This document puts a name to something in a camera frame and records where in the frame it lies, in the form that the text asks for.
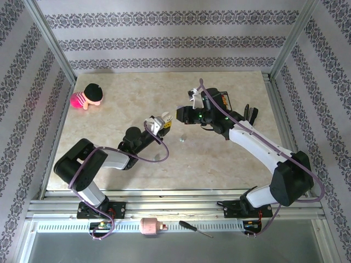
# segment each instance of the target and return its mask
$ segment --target screwdriver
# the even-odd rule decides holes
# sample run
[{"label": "screwdriver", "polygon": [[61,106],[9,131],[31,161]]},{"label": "screwdriver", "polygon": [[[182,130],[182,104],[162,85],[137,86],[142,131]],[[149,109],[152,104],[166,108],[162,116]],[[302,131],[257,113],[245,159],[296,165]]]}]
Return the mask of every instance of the screwdriver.
[{"label": "screwdriver", "polygon": [[184,222],[184,221],[179,221],[179,224],[187,229],[190,229],[190,230],[193,230],[194,232],[199,232],[207,237],[211,237],[213,238],[212,236],[210,236],[209,234],[206,234],[206,233],[203,233],[202,231],[198,230],[195,226],[192,226],[191,224],[187,223],[187,222]]}]

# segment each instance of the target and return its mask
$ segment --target doll head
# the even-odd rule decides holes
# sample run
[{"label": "doll head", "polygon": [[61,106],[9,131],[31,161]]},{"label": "doll head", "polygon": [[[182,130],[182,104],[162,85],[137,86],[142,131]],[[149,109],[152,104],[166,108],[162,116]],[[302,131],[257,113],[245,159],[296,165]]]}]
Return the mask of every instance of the doll head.
[{"label": "doll head", "polygon": [[89,103],[99,105],[103,100],[103,90],[95,83],[90,83],[84,90],[84,95]]}]

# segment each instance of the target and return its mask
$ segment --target aluminum frame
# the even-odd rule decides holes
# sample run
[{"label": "aluminum frame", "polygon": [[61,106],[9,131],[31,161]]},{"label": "aluminum frame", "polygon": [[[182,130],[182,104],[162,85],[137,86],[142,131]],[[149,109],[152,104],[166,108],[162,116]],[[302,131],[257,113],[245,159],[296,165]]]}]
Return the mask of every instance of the aluminum frame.
[{"label": "aluminum frame", "polygon": [[[136,222],[143,217],[157,217],[160,221],[168,222],[179,220],[193,222],[223,222],[225,220],[231,222],[237,220],[224,219],[222,207],[217,206],[216,202],[239,199],[244,192],[246,189],[120,190],[104,191],[104,194],[111,201],[127,203],[126,218],[116,220],[117,222]],[[80,200],[70,191],[47,192],[43,200],[31,201],[26,214],[16,262],[27,262],[40,224],[57,222],[73,226],[77,222],[99,221],[97,219],[76,219],[79,202]],[[273,213],[277,206],[272,205]],[[283,207],[276,220],[312,220],[324,261],[340,262],[320,202],[293,203],[290,207]]]},{"label": "aluminum frame", "polygon": [[[71,92],[73,92],[77,77],[48,26],[45,17],[41,13],[38,4],[35,0],[24,0],[24,3],[71,82]],[[284,115],[282,104],[277,94],[275,77],[279,74],[279,70],[283,66],[317,3],[318,0],[306,1],[270,71],[270,74],[263,74],[268,97],[281,136],[282,145],[292,151],[296,151],[296,146],[292,139],[290,127],[287,124],[287,119]],[[54,156],[58,148],[58,142],[68,112],[68,106],[69,104],[67,103],[63,113],[64,116],[59,126],[58,136],[56,136],[55,139],[54,150],[49,160],[49,169],[47,169],[47,173],[44,177],[43,187],[39,196],[40,200],[31,201],[27,211],[25,223],[20,236],[20,242],[16,249],[16,255],[18,255],[16,262],[26,262],[29,259],[38,225],[40,225],[40,223],[57,221],[66,222],[69,225],[78,221],[76,219],[76,210],[79,203],[78,198],[76,198],[70,191],[46,191],[49,174],[54,162]],[[246,189],[104,191],[112,201],[127,202],[126,219],[123,221],[140,220],[140,218],[146,216],[157,217],[164,221],[177,221],[179,219],[187,219],[188,221],[221,221],[223,220],[224,215],[221,208],[216,206],[216,201],[239,199],[244,192],[246,192]],[[272,205],[273,212],[276,207],[277,205]],[[283,207],[276,217],[276,220],[294,219],[312,221],[322,257],[325,262],[341,262],[320,202],[312,204],[294,203],[290,207]]]}]

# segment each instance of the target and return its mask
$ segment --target pink doll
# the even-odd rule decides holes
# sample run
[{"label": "pink doll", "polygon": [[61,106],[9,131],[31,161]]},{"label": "pink doll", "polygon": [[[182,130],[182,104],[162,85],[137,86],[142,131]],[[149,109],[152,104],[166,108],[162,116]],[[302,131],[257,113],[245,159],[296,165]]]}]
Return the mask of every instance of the pink doll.
[{"label": "pink doll", "polygon": [[103,90],[99,85],[90,83],[83,92],[72,94],[70,102],[74,108],[88,109],[89,104],[100,105],[103,100]]}]

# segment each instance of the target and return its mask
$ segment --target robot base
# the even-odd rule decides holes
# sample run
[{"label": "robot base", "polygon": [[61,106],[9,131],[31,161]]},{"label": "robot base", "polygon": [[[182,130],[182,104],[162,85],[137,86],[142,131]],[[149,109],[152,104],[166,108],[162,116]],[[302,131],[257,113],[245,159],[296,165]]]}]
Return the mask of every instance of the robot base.
[{"label": "robot base", "polygon": [[273,216],[271,205],[263,205],[254,210],[244,212],[240,206],[240,200],[219,201],[217,205],[223,207],[224,218],[258,218],[259,212],[262,213],[262,218],[271,218]]},{"label": "robot base", "polygon": [[[115,219],[124,219],[126,213],[126,203],[125,202],[108,202],[107,212],[111,214],[109,210],[112,209],[115,214]],[[77,219],[107,219],[104,216],[100,216],[93,209],[87,206],[84,202],[80,202],[78,206]]]}]

